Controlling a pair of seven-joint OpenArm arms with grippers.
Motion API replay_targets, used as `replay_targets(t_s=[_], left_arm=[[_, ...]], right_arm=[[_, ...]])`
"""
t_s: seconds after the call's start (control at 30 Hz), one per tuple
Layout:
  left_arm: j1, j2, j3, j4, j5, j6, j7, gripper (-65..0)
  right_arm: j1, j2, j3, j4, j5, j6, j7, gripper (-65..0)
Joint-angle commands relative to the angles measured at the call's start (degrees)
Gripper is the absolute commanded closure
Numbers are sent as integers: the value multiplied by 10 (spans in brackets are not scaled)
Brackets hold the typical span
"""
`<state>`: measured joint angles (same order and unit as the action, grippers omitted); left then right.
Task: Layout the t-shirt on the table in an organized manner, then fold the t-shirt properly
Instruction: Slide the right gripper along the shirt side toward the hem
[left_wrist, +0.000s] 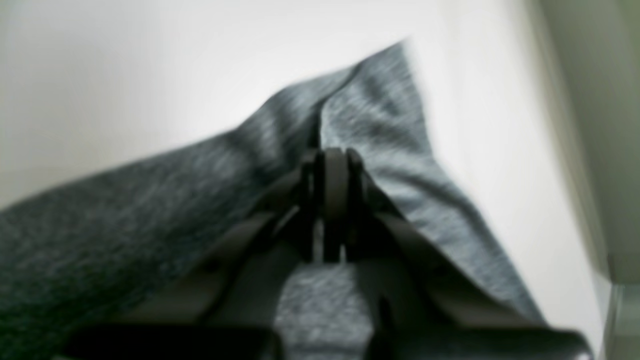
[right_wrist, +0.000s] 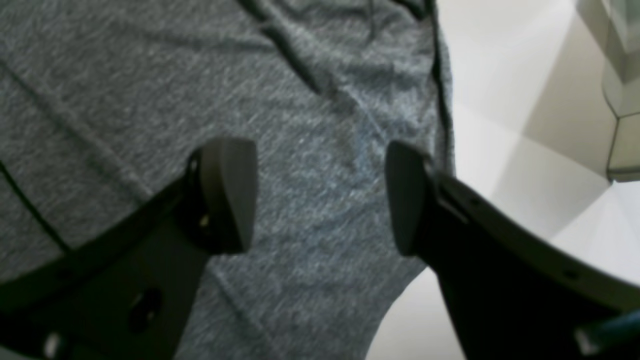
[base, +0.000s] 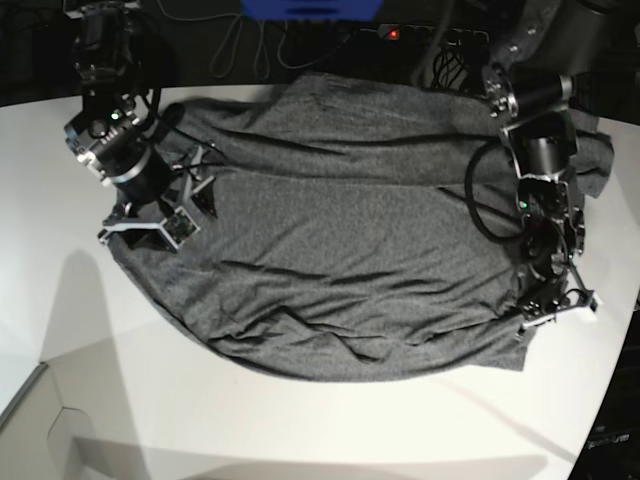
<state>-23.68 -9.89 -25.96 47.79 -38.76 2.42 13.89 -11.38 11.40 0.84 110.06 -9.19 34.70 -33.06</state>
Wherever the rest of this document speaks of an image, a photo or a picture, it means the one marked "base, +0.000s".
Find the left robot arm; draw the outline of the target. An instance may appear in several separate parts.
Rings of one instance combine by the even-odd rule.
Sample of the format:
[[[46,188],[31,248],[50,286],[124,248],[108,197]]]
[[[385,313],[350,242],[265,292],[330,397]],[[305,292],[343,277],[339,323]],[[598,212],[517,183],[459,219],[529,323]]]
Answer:
[[[114,260],[159,311],[215,346],[283,339],[419,347],[496,328],[518,336],[572,309],[583,198],[613,158],[574,79],[623,10],[567,1],[495,57],[489,102],[323,72],[258,116],[192,102],[224,162],[179,247],[121,235]]]

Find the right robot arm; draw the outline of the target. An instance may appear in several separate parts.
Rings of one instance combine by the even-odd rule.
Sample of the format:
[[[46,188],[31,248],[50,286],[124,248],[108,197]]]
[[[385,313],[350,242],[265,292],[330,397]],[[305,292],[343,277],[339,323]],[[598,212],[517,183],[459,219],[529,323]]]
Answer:
[[[80,21],[73,63],[81,111],[64,127],[79,164],[118,201],[104,220],[102,244],[118,236],[129,245],[148,238],[177,252],[200,227],[190,212],[214,215],[206,151],[212,142],[180,130],[158,111],[162,90],[146,85],[136,1],[80,1],[64,11]]]

